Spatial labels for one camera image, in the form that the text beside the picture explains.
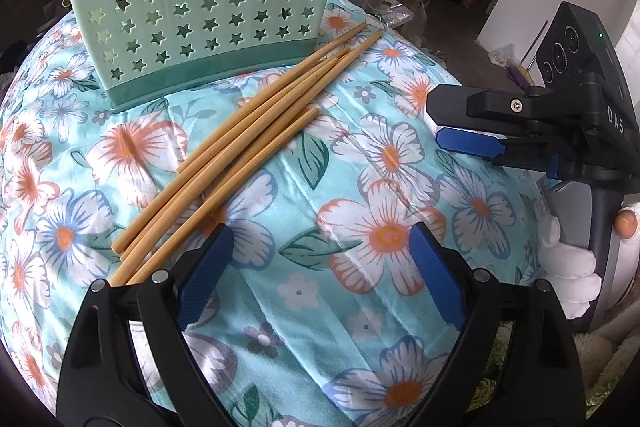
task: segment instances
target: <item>screw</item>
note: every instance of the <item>screw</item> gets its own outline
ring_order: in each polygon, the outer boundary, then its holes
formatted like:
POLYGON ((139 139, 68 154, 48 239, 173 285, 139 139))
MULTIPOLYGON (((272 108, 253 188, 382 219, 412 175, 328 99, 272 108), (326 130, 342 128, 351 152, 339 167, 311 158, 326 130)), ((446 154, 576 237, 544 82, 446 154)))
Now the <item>screw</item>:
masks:
POLYGON ((551 291, 551 283, 546 279, 538 279, 536 280, 536 288, 543 293, 547 293, 551 291))
POLYGON ((474 279, 478 282, 488 282, 491 279, 491 274, 484 268, 476 268, 474 270, 474 279))
POLYGON ((100 290, 102 290, 102 288, 104 288, 104 286, 105 286, 104 279, 96 279, 91 283, 90 288, 92 292, 98 293, 100 290))
POLYGON ((522 111, 522 102, 517 98, 511 100, 511 110, 513 112, 521 112, 522 111))
POLYGON ((169 279, 169 272, 167 272, 167 270, 158 270, 151 274, 151 280, 156 284, 164 282, 167 279, 169 279))

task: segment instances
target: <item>bed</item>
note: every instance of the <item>bed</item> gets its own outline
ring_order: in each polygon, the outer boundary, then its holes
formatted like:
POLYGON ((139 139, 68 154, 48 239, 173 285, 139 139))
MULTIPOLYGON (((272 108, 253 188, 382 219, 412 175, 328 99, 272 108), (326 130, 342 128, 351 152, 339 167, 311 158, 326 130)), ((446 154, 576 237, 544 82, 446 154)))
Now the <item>bed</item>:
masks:
MULTIPOLYGON (((362 21, 381 26, 328 0, 319 42, 362 21)), ((117 268, 113 239, 285 70, 112 114, 73 13, 24 62, 0 108, 0 335, 50 410, 84 293, 117 268)), ((441 83, 457 81, 385 30, 316 100, 321 116, 183 245, 220 222, 234 230, 232 265, 184 335, 238 425, 386 427, 426 395, 458 332, 408 254, 416 221, 502 281, 538 272, 538 186, 437 148, 425 105, 441 83)), ((131 330, 154 400, 171 407, 144 331, 131 330)))

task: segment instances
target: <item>floral tablecloth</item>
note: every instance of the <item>floral tablecloth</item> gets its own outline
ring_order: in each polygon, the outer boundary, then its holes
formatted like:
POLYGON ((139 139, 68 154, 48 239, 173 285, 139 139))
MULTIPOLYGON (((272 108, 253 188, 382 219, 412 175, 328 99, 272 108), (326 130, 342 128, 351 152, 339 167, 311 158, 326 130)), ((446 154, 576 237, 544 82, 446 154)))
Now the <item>floral tablecloth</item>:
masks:
MULTIPOLYGON (((328 0, 320 40, 363 20, 379 24, 328 0)), ((112 114, 73 14, 22 65, 0 110, 0 333, 51 410, 84 293, 117 268, 113 239, 283 71, 112 114)), ((426 395, 458 332, 408 253, 416 221, 472 267, 532 277, 540 193, 526 172, 436 147, 425 105, 443 82, 456 83, 386 32, 316 100, 322 116, 185 245, 220 221, 234 230, 232 266, 185 338, 238 425, 383 427, 426 395)), ((153 397, 170 407, 142 328, 132 331, 153 397)))

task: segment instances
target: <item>dark floor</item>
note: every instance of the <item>dark floor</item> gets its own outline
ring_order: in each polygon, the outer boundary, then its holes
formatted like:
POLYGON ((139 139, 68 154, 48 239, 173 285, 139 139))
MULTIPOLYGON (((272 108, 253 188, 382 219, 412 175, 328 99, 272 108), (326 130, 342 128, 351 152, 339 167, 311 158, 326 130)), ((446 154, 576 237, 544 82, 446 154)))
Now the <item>dark floor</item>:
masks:
POLYGON ((430 0, 422 47, 446 62, 463 86, 521 92, 505 70, 489 61, 476 38, 487 15, 449 0, 430 0))

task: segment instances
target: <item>floral fabric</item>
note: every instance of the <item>floral fabric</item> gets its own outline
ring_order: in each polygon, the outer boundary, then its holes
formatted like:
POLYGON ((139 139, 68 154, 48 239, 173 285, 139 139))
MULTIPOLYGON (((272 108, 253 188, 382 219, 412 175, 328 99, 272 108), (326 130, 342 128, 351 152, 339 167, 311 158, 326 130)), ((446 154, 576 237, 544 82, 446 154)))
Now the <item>floral fabric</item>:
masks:
MULTIPOLYGON (((380 24, 328 0, 320 40, 364 20, 380 24)), ((51 410, 82 298, 118 266, 113 239, 284 71, 113 114, 73 14, 22 65, 0 108, 0 335, 51 410)), ((443 82, 456 83, 386 31, 316 99, 321 116, 183 245, 221 221, 234 231, 232 263, 184 336, 238 425, 387 427, 426 395, 458 332, 411 259, 417 221, 472 267, 533 277, 540 192, 526 172, 436 147, 426 101, 443 82)), ((152 396, 170 407, 144 331, 131 329, 152 396)))

